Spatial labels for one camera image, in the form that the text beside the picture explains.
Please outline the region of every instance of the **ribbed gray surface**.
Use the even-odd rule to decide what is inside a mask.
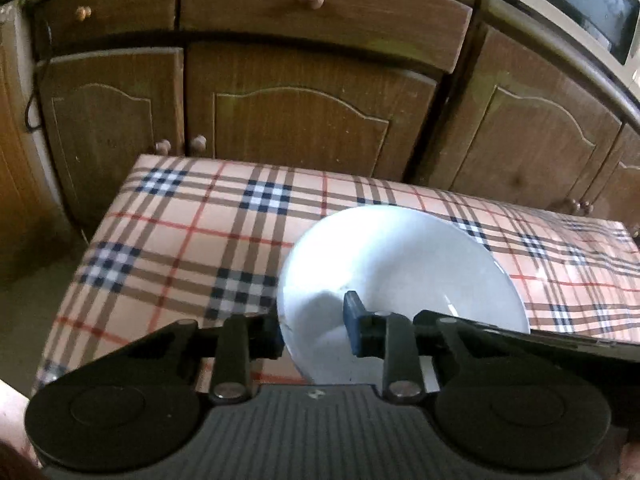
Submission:
[[[47,468],[56,480],[89,475]],[[255,399],[211,410],[168,459],[101,479],[516,479],[450,450],[418,408],[392,406],[370,386],[263,386]],[[532,480],[597,480],[586,467]]]

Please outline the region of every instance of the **wooden cabinet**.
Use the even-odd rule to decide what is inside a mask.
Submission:
[[[176,0],[50,0],[36,8],[36,47],[40,57],[115,34],[172,30]]]
[[[598,176],[583,198],[593,205],[590,216],[624,222],[638,237],[640,230],[640,136],[626,124]]]
[[[452,72],[471,12],[455,0],[180,0],[180,28],[322,41]]]
[[[54,58],[40,85],[68,206],[92,232],[141,153],[183,149],[182,51],[147,48]]]
[[[198,154],[400,180],[435,83],[334,54],[201,43],[186,55]]]
[[[595,97],[536,53],[486,28],[462,90],[421,161],[418,184],[566,210],[620,130]]]

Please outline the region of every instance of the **circular black cover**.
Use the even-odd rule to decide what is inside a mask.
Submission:
[[[83,472],[151,464],[178,449],[200,413],[188,386],[46,386],[25,414],[45,462]]]
[[[585,461],[604,438],[610,409],[589,383],[551,365],[478,360],[436,398],[436,420],[475,459],[519,472]]]

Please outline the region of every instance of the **plaid tablecloth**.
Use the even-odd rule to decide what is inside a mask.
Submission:
[[[427,211],[510,274],[532,328],[640,342],[640,253],[622,224],[329,174],[143,155],[95,233],[44,350],[36,387],[185,317],[274,308],[278,271],[324,216],[362,204]],[[199,387],[208,384],[210,364]],[[257,381],[302,382],[290,357]]]

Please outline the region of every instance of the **white bowl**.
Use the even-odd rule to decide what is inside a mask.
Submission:
[[[315,384],[376,384],[383,362],[351,354],[342,301],[355,290],[370,312],[421,310],[529,333],[522,300],[491,253],[435,216],[388,205],[324,218],[292,248],[278,281],[282,335]],[[427,372],[429,359],[423,362]],[[427,378],[427,388],[433,382]]]

